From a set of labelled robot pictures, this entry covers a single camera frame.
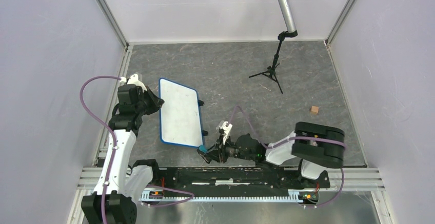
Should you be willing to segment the blue framed whiteboard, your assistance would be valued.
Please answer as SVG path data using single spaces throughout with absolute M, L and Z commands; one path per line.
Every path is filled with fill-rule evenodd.
M 204 130 L 196 89 L 166 78 L 159 79 L 160 138 L 165 144 L 198 148 L 204 145 Z

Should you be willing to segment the blue whiteboard eraser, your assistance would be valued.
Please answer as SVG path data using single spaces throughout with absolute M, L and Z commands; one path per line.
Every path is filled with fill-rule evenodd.
M 202 152 L 202 153 L 207 153 L 207 149 L 206 149 L 206 147 L 205 147 L 204 145 L 200 145 L 200 146 L 198 147 L 198 150 L 199 150 L 200 152 Z

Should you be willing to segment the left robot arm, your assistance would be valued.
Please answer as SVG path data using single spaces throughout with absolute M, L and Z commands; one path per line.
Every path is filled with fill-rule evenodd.
M 161 181 L 154 159 L 139 160 L 130 176 L 127 169 L 142 117 L 157 112 L 164 100 L 144 84 L 124 84 L 117 97 L 112 117 L 104 125 L 110 136 L 102 173 L 93 192 L 81 202 L 89 223 L 135 223 L 137 202 L 145 186 L 155 187 Z

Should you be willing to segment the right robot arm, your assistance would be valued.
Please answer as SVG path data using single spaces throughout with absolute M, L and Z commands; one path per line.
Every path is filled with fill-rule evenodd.
M 219 138 L 210 148 L 199 146 L 198 154 L 206 163 L 225 163 L 228 158 L 254 161 L 257 164 L 281 166 L 284 162 L 300 158 L 296 180 L 309 187 L 326 169 L 340 169 L 344 164 L 345 132 L 339 128 L 298 122 L 285 138 L 268 144 L 259 142 L 250 134 L 231 141 L 231 125 L 222 122 L 217 130 Z

